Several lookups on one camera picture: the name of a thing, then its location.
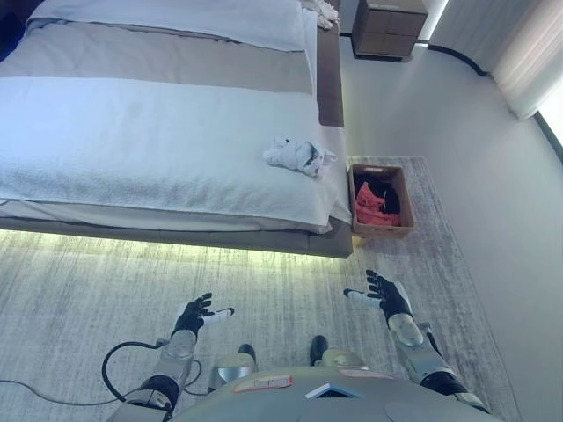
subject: gray blanket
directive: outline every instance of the gray blanket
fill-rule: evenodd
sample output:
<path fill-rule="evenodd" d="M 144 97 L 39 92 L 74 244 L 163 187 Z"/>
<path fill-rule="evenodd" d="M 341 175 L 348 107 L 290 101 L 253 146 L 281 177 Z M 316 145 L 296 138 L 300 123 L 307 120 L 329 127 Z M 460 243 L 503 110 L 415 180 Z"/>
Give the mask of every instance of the gray blanket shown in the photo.
<path fill-rule="evenodd" d="M 31 31 L 2 63 L 0 76 L 118 77 L 312 93 L 304 51 L 75 22 Z"/>

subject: robot leg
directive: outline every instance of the robot leg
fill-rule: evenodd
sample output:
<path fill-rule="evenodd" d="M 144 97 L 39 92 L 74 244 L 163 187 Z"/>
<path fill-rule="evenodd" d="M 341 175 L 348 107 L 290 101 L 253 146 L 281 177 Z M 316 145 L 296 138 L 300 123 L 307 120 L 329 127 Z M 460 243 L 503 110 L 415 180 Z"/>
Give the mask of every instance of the robot leg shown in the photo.
<path fill-rule="evenodd" d="M 238 353 L 222 357 L 211 370 L 208 392 L 256 372 L 258 367 L 255 359 L 254 349 L 250 345 L 242 345 Z"/>
<path fill-rule="evenodd" d="M 368 369 L 357 354 L 349 350 L 329 348 L 324 336 L 316 336 L 311 342 L 311 365 L 313 367 L 353 367 Z"/>

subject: power cord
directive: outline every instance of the power cord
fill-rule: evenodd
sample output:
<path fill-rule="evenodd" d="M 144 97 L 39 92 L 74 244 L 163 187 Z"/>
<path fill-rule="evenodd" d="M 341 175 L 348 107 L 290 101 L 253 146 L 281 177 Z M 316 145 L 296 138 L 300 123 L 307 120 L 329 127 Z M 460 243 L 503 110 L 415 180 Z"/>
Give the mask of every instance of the power cord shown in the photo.
<path fill-rule="evenodd" d="M 139 347 L 144 347 L 146 349 L 156 350 L 162 347 L 164 344 L 165 342 L 160 340 L 155 345 L 141 343 L 140 341 L 126 341 L 124 343 L 119 343 L 116 347 L 114 347 L 112 350 L 110 350 L 107 353 L 102 363 L 102 378 L 104 380 L 104 384 L 106 385 L 107 389 L 111 391 L 111 393 L 115 396 L 117 400 L 119 400 L 120 402 L 125 402 L 126 399 L 117 389 L 115 389 L 115 387 L 112 385 L 112 382 L 109 381 L 109 378 L 107 377 L 107 362 L 109 361 L 109 358 L 111 358 L 115 352 L 117 352 L 118 350 L 120 350 L 122 347 L 125 346 L 139 346 Z"/>
<path fill-rule="evenodd" d="M 104 404 L 110 404 L 110 403 L 113 403 L 113 402 L 117 402 L 117 398 L 114 398 L 113 400 L 106 400 L 105 402 L 97 402 L 97 403 L 65 402 L 64 400 L 58 400 L 56 398 L 52 398 L 52 397 L 46 396 L 43 393 L 40 393 L 37 389 L 35 389 L 34 387 L 32 387 L 29 384 L 26 384 L 25 382 L 14 381 L 14 380 L 0 380 L 0 382 L 6 383 L 6 384 L 21 385 L 22 387 L 29 389 L 32 393 L 34 393 L 35 396 L 42 398 L 43 400 L 47 400 L 48 402 L 56 403 L 56 404 L 64 404 L 65 406 L 78 406 L 78 407 L 102 406 Z M 132 392 L 134 392 L 136 390 L 137 389 L 132 389 L 131 391 L 126 393 L 125 396 L 128 396 L 129 394 L 131 394 Z"/>
<path fill-rule="evenodd" d="M 197 359 L 192 360 L 192 362 L 195 362 L 198 366 L 197 375 L 195 376 L 195 378 L 192 381 L 188 382 L 184 386 L 184 391 L 191 396 L 198 396 L 198 397 L 207 396 L 209 393 L 193 393 L 192 391 L 188 391 L 188 389 L 187 389 L 187 387 L 189 387 L 190 385 L 194 384 L 197 380 L 199 380 L 200 376 L 201 376 L 201 362 L 199 362 Z"/>
<path fill-rule="evenodd" d="M 164 341 L 158 340 L 158 342 L 155 345 L 149 345 L 149 344 L 141 343 L 141 342 L 138 342 L 138 341 L 128 341 L 128 342 L 125 342 L 125 343 L 121 343 L 121 344 L 117 345 L 116 347 L 114 347 L 112 350 L 110 350 L 107 353 L 106 357 L 104 358 L 104 362 L 102 363 L 102 378 L 104 379 L 104 383 L 106 384 L 107 388 L 112 392 L 112 394 L 116 398 L 114 398 L 112 400 L 106 400 L 104 402 L 96 402 L 96 403 L 66 402 L 64 400 L 59 400 L 59 399 L 47 396 L 46 394 L 39 392 L 37 389 L 35 389 L 34 387 L 32 387 L 29 384 L 26 384 L 25 382 L 0 379 L 0 383 L 20 385 L 22 387 L 25 387 L 26 389 L 29 389 L 35 396 L 42 398 L 43 400 L 46 400 L 50 403 L 62 404 L 62 405 L 65 405 L 65 406 L 89 407 L 89 406 L 103 406 L 105 404 L 111 404 L 111 403 L 114 403 L 114 402 L 117 402 L 117 401 L 124 402 L 126 400 L 125 397 L 127 397 L 131 393 L 137 391 L 137 389 L 132 389 L 129 392 L 125 393 L 124 395 L 122 395 L 117 389 L 115 389 L 115 387 L 112 385 L 112 383 L 109 381 L 109 378 L 107 377 L 107 362 L 109 361 L 111 356 L 116 351 L 118 351 L 119 349 L 121 349 L 122 347 L 125 347 L 125 346 L 140 346 L 140 347 L 145 347 L 147 349 L 156 350 L 156 349 L 164 346 L 166 343 L 167 342 L 165 340 Z M 193 362 L 195 362 L 198 366 L 197 375 L 195 376 L 195 378 L 192 381 L 188 382 L 184 386 L 184 391 L 187 394 L 190 394 L 192 396 L 198 396 L 198 397 L 207 396 L 209 393 L 193 393 L 192 391 L 187 390 L 187 387 L 195 384 L 200 379 L 200 376 L 201 376 L 201 371 L 202 371 L 201 362 L 198 361 L 197 359 L 194 359 Z"/>

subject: bed frame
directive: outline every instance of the bed frame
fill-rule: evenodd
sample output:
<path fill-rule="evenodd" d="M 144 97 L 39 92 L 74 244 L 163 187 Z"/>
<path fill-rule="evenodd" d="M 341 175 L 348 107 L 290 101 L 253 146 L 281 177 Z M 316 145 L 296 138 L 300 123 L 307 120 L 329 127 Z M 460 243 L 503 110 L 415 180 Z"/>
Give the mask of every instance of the bed frame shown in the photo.
<path fill-rule="evenodd" d="M 22 22 L 42 0 L 13 0 L 12 9 Z M 330 0 L 334 7 L 340 0 Z M 318 29 L 317 102 L 319 121 L 324 126 L 344 126 L 340 82 L 339 30 Z M 331 217 L 333 230 L 316 235 L 302 230 L 196 232 L 149 229 L 124 229 L 87 223 L 55 222 L 25 218 L 0 218 L 0 229 L 15 229 L 57 233 L 73 236 L 95 236 L 145 242 L 194 244 L 225 248 L 303 253 L 333 258 L 346 258 L 353 252 L 352 230 L 349 224 Z"/>

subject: drawer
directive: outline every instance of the drawer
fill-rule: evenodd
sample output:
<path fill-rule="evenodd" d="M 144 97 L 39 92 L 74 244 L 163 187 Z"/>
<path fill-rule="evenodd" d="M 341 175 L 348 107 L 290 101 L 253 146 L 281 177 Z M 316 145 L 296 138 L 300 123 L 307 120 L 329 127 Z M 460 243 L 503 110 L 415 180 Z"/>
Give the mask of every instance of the drawer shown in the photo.
<path fill-rule="evenodd" d="M 369 11 L 364 32 L 385 33 L 392 14 L 389 11 Z"/>
<path fill-rule="evenodd" d="M 387 33 L 418 37 L 426 21 L 426 15 L 416 13 L 389 13 Z"/>
<path fill-rule="evenodd" d="M 356 53 L 360 55 L 407 57 L 411 54 L 415 42 L 416 37 L 386 33 L 365 33 L 360 39 Z"/>

